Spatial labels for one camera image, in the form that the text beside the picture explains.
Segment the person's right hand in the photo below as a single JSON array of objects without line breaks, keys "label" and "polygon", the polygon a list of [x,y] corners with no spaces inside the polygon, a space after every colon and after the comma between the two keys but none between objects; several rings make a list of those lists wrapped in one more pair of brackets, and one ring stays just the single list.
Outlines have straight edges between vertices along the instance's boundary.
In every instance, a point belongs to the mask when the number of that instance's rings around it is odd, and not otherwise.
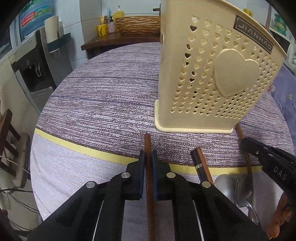
[{"label": "person's right hand", "polygon": [[294,213],[294,207],[288,207],[289,198],[283,193],[278,202],[277,208],[273,213],[271,220],[266,228],[266,235],[268,239],[276,238],[280,234],[280,227],[285,223],[289,222]]}]

